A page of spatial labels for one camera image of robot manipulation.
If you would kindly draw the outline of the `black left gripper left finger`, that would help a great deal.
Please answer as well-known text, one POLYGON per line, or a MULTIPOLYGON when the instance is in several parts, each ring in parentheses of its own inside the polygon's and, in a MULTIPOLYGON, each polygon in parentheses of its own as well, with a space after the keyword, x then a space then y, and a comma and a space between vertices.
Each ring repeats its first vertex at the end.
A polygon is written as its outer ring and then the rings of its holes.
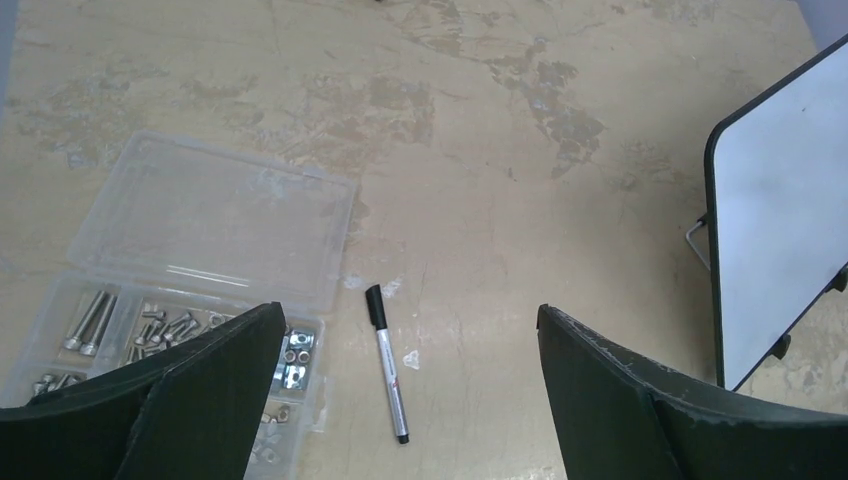
POLYGON ((265 303, 1 412, 5 479, 240 479, 286 323, 265 303))

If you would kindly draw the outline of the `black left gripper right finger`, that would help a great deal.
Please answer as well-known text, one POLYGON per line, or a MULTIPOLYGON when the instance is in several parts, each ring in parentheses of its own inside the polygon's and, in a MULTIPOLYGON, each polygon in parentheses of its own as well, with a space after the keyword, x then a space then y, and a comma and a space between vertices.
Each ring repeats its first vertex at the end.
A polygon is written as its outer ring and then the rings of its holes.
POLYGON ((571 479, 843 479, 847 419, 741 395, 629 350, 550 305, 537 335, 571 479))

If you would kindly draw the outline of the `silver whiteboard marker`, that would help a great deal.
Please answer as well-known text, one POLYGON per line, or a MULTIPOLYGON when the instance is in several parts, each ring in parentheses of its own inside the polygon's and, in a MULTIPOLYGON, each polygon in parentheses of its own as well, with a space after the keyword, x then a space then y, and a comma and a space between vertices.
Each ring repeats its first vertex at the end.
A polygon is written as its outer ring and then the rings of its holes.
POLYGON ((391 348, 388 325, 385 330, 377 331, 375 329, 375 332, 395 436, 400 445, 406 445, 410 441, 409 427, 404 411, 397 369, 391 348))

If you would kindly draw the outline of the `white whiteboard black frame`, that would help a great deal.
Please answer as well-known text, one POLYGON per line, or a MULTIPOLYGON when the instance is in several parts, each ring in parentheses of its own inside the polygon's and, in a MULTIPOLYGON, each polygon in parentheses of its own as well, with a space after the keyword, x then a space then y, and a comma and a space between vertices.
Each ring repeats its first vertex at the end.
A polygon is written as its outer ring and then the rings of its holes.
POLYGON ((717 384, 738 389, 847 266, 847 42, 721 120, 704 151, 717 384))

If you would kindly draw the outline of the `black marker cap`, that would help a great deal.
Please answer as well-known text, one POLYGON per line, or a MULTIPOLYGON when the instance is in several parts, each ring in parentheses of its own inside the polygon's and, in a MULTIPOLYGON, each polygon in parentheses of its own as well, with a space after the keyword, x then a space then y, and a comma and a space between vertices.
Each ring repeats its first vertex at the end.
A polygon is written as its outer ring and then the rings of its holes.
POLYGON ((372 326, 377 330, 387 328, 387 319, 383 305, 382 290, 379 284, 374 284, 365 291, 365 299, 372 326))

